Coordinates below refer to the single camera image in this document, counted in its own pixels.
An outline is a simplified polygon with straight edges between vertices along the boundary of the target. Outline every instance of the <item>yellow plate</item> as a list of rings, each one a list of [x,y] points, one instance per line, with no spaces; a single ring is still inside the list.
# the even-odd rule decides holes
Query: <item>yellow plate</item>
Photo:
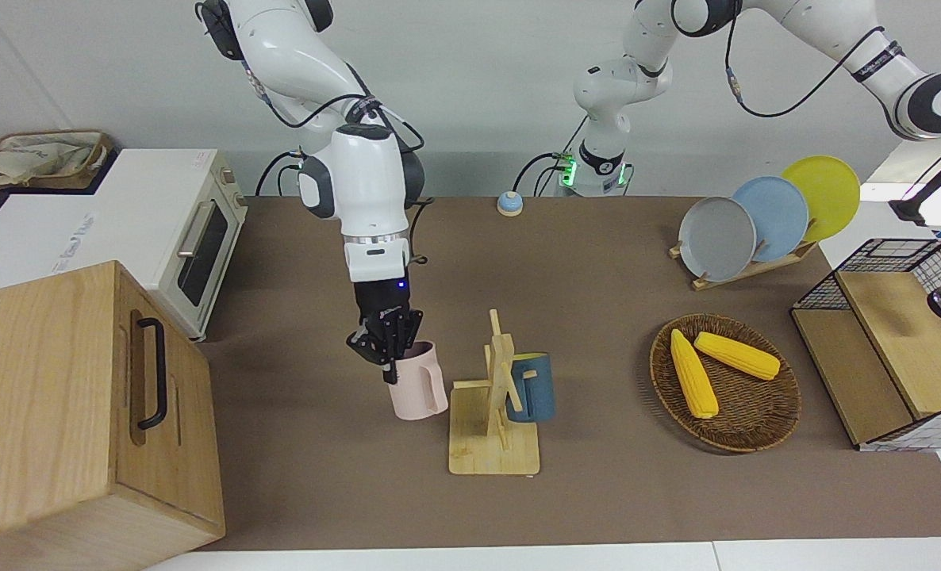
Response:
[[[791,163],[783,178],[805,196],[810,225],[805,242],[819,242],[844,230],[858,212],[862,184],[858,175],[834,156],[807,156]]]

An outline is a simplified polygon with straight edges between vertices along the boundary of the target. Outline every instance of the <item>table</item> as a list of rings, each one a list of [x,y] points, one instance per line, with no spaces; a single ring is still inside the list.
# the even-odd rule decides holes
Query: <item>table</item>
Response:
[[[344,346],[357,311],[336,224],[297,199],[252,202],[209,341],[228,536],[212,550],[556,545],[941,535],[935,455],[851,450],[787,308],[822,255],[695,293],[666,256],[689,198],[489,198],[424,213],[412,268],[423,334],[449,381],[482,376],[486,310],[522,351],[550,351],[559,413],[534,478],[446,471],[446,416],[404,423]],[[508,252],[499,260],[495,248]],[[712,454],[649,389],[659,326],[686,313],[745,321],[789,359],[804,397],[790,441]]]

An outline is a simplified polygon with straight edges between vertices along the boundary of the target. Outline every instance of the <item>yellow corn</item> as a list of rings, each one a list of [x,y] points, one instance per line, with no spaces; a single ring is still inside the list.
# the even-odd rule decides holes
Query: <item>yellow corn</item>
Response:
[[[764,381],[778,376],[782,368],[782,362],[772,354],[706,331],[696,336],[695,346],[700,353]]]
[[[678,329],[671,329],[671,361],[674,372],[678,374],[678,383],[682,384],[689,413],[697,419],[717,416],[717,397],[707,372],[692,344]]]

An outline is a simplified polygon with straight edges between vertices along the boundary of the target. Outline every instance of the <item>mug handle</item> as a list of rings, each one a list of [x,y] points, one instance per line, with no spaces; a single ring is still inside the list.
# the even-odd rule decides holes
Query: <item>mug handle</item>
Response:
[[[438,413],[446,409],[446,387],[442,383],[442,369],[437,364],[422,365],[422,370],[428,373],[428,390],[432,391],[433,405],[429,406],[429,411]]]

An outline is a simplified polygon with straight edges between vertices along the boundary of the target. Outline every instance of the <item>white appliance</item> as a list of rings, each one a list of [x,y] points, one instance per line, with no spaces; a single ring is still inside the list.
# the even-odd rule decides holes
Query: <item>white appliance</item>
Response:
[[[246,211],[217,149],[125,149],[93,195],[10,196],[0,288],[118,260],[202,339]]]

